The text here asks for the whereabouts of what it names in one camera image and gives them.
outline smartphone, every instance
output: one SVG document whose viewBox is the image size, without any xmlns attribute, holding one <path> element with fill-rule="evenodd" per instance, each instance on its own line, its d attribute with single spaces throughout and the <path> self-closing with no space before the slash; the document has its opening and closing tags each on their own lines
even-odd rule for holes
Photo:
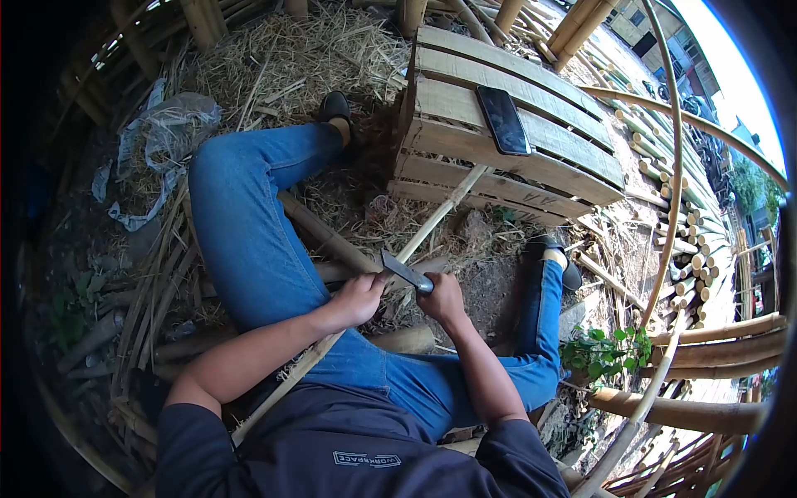
<svg viewBox="0 0 797 498">
<path fill-rule="evenodd" d="M 526 140 L 526 131 L 520 124 L 515 103 L 506 90 L 478 85 L 476 95 L 498 152 L 504 155 L 531 155 L 532 148 Z"/>
</svg>

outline black shoe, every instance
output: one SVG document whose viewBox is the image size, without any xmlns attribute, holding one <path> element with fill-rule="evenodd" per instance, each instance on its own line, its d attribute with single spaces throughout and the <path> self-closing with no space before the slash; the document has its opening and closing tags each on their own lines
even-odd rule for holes
<svg viewBox="0 0 797 498">
<path fill-rule="evenodd" d="M 542 259 L 545 249 L 558 249 L 564 254 L 564 247 L 557 242 L 556 239 L 546 233 L 534 237 L 526 244 L 526 254 L 532 258 L 533 261 Z M 579 290 L 581 284 L 581 273 L 568 258 L 567 267 L 562 272 L 562 287 L 568 291 L 575 292 Z"/>
<path fill-rule="evenodd" d="M 348 100 L 342 92 L 337 91 L 328 93 L 321 101 L 316 121 L 326 123 L 336 117 L 345 119 L 351 128 L 351 108 Z"/>
</svg>

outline building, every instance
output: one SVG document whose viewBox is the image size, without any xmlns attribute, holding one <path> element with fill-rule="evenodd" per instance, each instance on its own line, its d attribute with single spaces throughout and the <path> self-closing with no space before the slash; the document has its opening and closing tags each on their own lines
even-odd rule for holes
<svg viewBox="0 0 797 498">
<path fill-rule="evenodd" d="M 720 90 L 720 85 L 692 30 L 672 2 L 658 0 L 653 3 L 653 8 L 667 40 L 678 90 L 686 95 L 704 96 L 711 102 L 709 97 Z M 648 69 L 662 83 L 665 82 L 662 55 L 642 1 L 620 0 L 606 23 L 642 59 Z"/>
</svg>

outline tree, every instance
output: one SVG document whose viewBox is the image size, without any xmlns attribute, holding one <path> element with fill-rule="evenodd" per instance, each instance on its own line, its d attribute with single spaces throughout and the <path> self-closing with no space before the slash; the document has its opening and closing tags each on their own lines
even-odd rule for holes
<svg viewBox="0 0 797 498">
<path fill-rule="evenodd" d="M 742 158 L 733 164 L 731 189 L 736 194 L 736 201 L 743 214 L 759 209 L 763 200 L 769 220 L 773 222 L 777 218 L 780 201 L 784 199 L 783 191 L 775 180 L 750 159 Z"/>
</svg>

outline leg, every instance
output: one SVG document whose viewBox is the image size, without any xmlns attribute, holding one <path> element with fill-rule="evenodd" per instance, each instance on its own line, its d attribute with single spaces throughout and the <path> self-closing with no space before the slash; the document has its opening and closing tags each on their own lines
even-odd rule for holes
<svg viewBox="0 0 797 498">
<path fill-rule="evenodd" d="M 531 270 L 517 328 L 516 356 L 499 358 L 526 411 L 556 395 L 563 272 L 559 263 L 548 259 Z M 432 438 L 442 437 L 451 427 L 479 423 L 456 355 L 387 353 L 387 383 L 391 401 L 418 417 Z"/>
<path fill-rule="evenodd" d="M 202 256 L 239 331 L 308 313 L 329 300 L 277 192 L 342 150 L 340 121 L 223 135 L 194 155 L 189 183 Z M 333 373 L 349 373 L 351 380 L 356 372 L 356 386 L 383 385 L 383 376 L 360 374 L 371 363 L 377 367 L 366 370 L 382 371 L 383 361 L 380 349 L 347 331 L 309 377 L 326 372 L 316 380 L 340 382 Z"/>
</svg>

